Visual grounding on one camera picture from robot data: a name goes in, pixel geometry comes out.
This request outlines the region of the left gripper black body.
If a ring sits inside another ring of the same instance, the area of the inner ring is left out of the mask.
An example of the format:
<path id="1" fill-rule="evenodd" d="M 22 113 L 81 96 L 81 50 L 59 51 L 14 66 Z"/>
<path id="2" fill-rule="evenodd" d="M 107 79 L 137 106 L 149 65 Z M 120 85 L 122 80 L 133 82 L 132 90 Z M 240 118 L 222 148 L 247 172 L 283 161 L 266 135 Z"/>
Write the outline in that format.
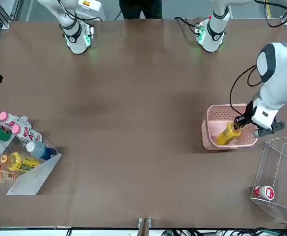
<path id="1" fill-rule="evenodd" d="M 246 105 L 245 112 L 243 113 L 242 116 L 247 122 L 252 121 L 252 116 L 253 116 L 253 101 L 252 100 Z"/>

